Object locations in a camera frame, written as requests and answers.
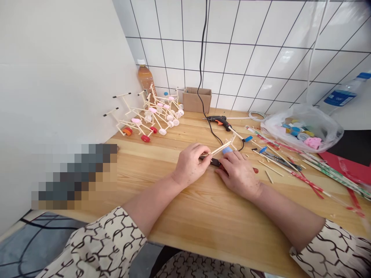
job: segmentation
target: sleeve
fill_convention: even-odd
[[[326,219],[319,234],[301,252],[290,249],[291,257],[309,277],[368,277],[371,244],[354,237]]]
[[[128,277],[146,242],[126,211],[117,207],[72,233],[63,252],[37,277]]]

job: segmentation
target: left hand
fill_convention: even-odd
[[[179,154],[179,159],[175,171],[171,174],[173,180],[183,188],[198,180],[210,165],[212,155],[209,154],[199,162],[199,157],[203,153],[210,152],[209,147],[194,143],[189,145]]]

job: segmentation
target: red wheel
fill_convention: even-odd
[[[130,127],[125,127],[123,129],[123,132],[127,135],[127,136],[130,136],[131,134],[133,134],[133,130],[130,128]]]
[[[140,137],[140,139],[142,139],[146,143],[148,143],[149,141],[151,141],[151,139],[147,135],[142,135],[142,137]]]
[[[157,133],[157,128],[155,128],[155,127],[150,127],[150,129],[153,130],[153,133],[155,133],[155,134]]]

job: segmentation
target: blue bottle label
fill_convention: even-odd
[[[324,100],[324,102],[333,106],[344,106],[356,96],[357,95],[353,93],[350,95],[347,91],[335,90]]]

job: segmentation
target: cardboard box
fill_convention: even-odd
[[[211,103],[211,90],[210,89],[199,89],[198,93],[202,101],[204,102],[205,113],[209,113]],[[189,112],[200,112],[202,113],[202,103],[197,95],[197,88],[186,87],[183,92],[183,105],[184,111]]]

